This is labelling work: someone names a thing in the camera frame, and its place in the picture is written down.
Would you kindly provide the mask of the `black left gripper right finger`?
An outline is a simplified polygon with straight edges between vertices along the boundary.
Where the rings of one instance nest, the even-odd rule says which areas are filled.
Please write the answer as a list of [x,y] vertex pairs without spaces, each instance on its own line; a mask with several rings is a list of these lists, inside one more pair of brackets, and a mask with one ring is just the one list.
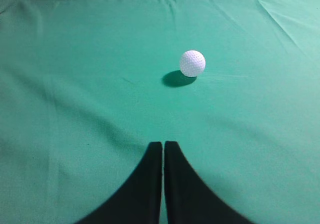
[[166,141],[164,146],[168,223],[252,223],[210,190],[192,168],[178,142]]

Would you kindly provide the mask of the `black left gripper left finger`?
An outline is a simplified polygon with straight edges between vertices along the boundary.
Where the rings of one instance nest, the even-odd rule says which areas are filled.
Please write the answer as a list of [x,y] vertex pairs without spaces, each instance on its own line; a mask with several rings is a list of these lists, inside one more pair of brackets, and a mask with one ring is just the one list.
[[162,196],[161,142],[151,142],[140,162],[103,204],[77,223],[159,223]]

